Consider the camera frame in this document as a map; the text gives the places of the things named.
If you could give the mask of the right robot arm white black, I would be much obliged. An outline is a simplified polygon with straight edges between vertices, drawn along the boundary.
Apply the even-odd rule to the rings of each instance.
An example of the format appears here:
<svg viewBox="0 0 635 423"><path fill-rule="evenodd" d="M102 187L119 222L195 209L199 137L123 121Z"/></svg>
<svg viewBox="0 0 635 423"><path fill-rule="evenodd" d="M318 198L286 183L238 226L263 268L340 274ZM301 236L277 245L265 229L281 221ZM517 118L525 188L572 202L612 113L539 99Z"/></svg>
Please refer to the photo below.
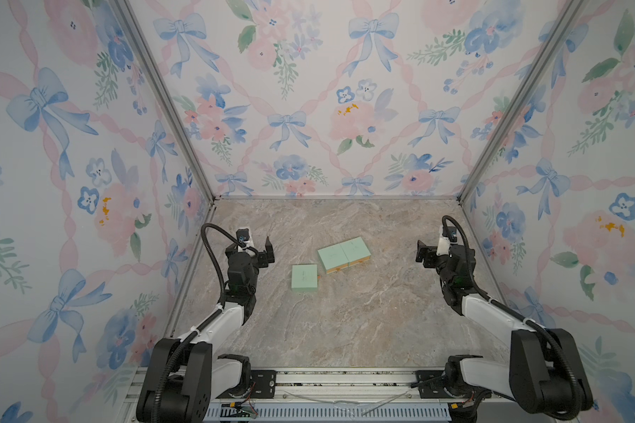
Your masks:
<svg viewBox="0 0 635 423"><path fill-rule="evenodd" d="M585 368L573 335L538 324L487 294L472 275L474 250L451 241L436 247L416 245L416 262L437 272L446 304L478 324L508 349L506 364L481 355L448 358L441 376L420 379L422 391L444 391L455 398L495 394L513 400L523 411L570 421L594 405Z"/></svg>

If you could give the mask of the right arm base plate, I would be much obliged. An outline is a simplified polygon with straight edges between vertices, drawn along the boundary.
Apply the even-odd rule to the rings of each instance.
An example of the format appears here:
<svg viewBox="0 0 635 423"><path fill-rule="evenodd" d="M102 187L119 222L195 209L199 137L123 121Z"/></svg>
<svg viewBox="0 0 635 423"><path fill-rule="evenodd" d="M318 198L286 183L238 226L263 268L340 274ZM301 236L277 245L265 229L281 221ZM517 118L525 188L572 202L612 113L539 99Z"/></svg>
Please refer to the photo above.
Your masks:
<svg viewBox="0 0 635 423"><path fill-rule="evenodd" d="M475 398L483 388L464 384L464 382L451 382L444 370L417 370L414 382L410 388L417 390L424 399L458 399L460 401Z"/></svg>

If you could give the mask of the small green jewelry box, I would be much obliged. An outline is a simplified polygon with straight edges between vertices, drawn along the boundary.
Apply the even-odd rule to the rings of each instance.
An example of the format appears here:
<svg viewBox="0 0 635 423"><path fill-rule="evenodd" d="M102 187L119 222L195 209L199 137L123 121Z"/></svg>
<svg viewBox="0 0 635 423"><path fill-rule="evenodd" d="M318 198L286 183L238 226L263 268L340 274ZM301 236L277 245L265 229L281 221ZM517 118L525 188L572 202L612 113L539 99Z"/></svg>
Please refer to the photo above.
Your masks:
<svg viewBox="0 0 635 423"><path fill-rule="evenodd" d="M291 290L296 293L311 293L319 289L318 266L296 264L291 271Z"/></svg>

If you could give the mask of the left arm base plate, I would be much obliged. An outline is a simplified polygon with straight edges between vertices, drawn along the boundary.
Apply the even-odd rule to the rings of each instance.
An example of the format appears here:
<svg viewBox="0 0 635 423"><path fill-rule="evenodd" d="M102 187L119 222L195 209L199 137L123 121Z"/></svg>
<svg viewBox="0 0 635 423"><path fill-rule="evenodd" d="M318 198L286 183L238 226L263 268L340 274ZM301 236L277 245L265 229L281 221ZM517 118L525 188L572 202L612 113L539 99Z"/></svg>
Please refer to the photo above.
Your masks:
<svg viewBox="0 0 635 423"><path fill-rule="evenodd" d="M273 399L277 375L275 370L251 370L243 373L238 385L224 391L218 399Z"/></svg>

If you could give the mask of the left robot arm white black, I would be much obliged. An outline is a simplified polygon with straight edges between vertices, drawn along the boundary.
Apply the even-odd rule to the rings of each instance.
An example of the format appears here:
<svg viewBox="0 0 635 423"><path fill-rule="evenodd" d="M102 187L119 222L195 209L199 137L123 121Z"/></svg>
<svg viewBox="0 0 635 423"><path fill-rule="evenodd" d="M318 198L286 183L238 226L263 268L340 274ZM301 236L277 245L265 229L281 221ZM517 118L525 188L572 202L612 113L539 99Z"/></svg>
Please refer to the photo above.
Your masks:
<svg viewBox="0 0 635 423"><path fill-rule="evenodd" d="M212 400L252 394L252 365L246 356L219 354L257 303L259 273L275 261L273 244L254 246L252 231L234 234L206 223L200 230L218 278L213 312L187 333L159 340L147 366L136 407L139 422L201 422Z"/></svg>

